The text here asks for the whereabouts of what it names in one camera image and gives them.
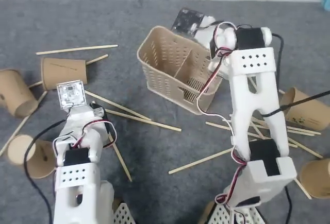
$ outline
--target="brown paper cup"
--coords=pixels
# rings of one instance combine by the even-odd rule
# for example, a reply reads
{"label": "brown paper cup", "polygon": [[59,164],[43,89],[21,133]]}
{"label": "brown paper cup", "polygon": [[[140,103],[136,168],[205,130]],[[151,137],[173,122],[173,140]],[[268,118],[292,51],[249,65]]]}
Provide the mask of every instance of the brown paper cup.
{"label": "brown paper cup", "polygon": [[62,82],[82,80],[87,84],[86,61],[76,59],[41,59],[41,77],[45,90],[56,89]]}
{"label": "brown paper cup", "polygon": [[16,70],[0,71],[0,105],[15,117],[26,117],[38,107],[37,100]]}
{"label": "brown paper cup", "polygon": [[311,161],[300,172],[301,184],[316,198],[330,198],[330,159]]}
{"label": "brown paper cup", "polygon": [[[308,97],[298,89],[291,88],[283,95],[280,105],[287,105]],[[330,122],[330,108],[316,99],[291,107],[285,110],[284,114],[287,121],[314,130],[324,130]]]}
{"label": "brown paper cup", "polygon": [[[8,145],[7,156],[9,161],[18,167],[24,168],[24,154],[32,142],[29,135],[18,135]],[[34,179],[47,177],[54,171],[55,155],[52,143],[37,140],[27,157],[27,169]]]}

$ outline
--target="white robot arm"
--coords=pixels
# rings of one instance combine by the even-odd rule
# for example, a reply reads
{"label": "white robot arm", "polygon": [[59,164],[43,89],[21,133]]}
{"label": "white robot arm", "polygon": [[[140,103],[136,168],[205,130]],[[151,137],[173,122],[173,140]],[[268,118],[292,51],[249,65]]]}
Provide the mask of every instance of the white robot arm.
{"label": "white robot arm", "polygon": [[[117,139],[113,124],[101,106],[86,105],[81,81],[59,84],[58,94],[62,109],[69,110],[69,114],[60,136],[53,141],[58,166],[53,223],[114,224],[120,218],[123,223],[134,224],[126,204],[121,203],[118,213],[113,213],[112,184],[101,180],[97,166],[102,149]],[[113,141],[109,141],[108,134],[111,126]]]}
{"label": "white robot arm", "polygon": [[[246,162],[242,174],[225,189],[228,207],[232,210],[258,206],[271,200],[296,177],[289,154],[283,112],[266,117],[270,140],[248,141],[252,114],[258,110],[268,114],[279,108],[275,81],[273,48],[268,47],[272,34],[268,28],[235,28],[220,30],[215,37],[218,47],[232,49],[220,66],[219,75],[229,80],[233,103],[232,145]],[[214,58],[209,69],[214,71],[219,59]],[[249,90],[248,78],[255,77],[257,92]]]}

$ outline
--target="plastic basket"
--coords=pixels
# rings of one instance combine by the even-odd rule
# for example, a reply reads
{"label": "plastic basket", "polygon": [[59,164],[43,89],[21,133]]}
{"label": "plastic basket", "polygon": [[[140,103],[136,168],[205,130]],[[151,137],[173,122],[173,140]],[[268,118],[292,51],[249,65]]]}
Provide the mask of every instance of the plastic basket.
{"label": "plastic basket", "polygon": [[[160,26],[154,27],[137,51],[152,92],[200,115],[196,98],[210,77],[209,51]],[[199,103],[202,110],[210,106],[222,78],[216,77]]]}

